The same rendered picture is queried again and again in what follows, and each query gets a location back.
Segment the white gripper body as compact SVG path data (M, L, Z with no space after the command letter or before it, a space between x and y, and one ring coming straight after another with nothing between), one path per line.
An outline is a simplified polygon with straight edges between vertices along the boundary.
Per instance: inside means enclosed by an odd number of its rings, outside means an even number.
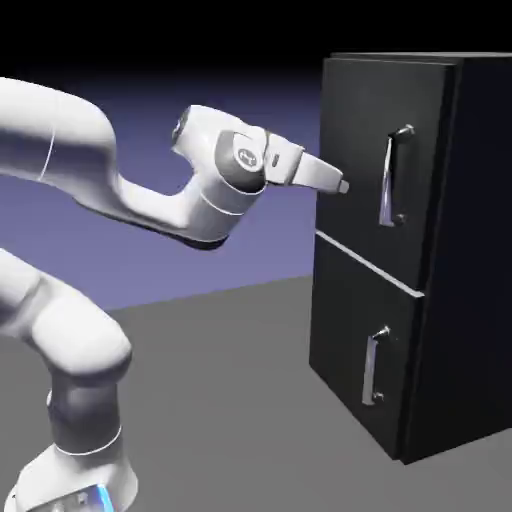
M303 152L294 174L294 184L325 193L340 193L343 172L323 160Z

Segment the black cabinet door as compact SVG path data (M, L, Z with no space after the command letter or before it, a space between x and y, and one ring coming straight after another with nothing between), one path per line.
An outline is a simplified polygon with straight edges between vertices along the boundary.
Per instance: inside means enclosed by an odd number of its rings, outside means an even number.
M401 456L410 387L410 352L423 300L315 238L309 362L312 369L393 459ZM375 388L384 395L362 404L367 338L383 326Z
M324 64L320 156L341 169L349 190L317 200L316 226L407 287L426 287L439 186L452 113L447 63L330 58ZM411 124L399 148L398 213L378 222L389 133Z

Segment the black cabinet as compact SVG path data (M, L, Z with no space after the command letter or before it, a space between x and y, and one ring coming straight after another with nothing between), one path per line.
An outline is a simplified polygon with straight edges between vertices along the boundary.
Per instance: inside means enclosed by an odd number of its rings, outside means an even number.
M512 428L512 53L335 53L453 66L452 113L426 287L410 352L400 460L410 464Z

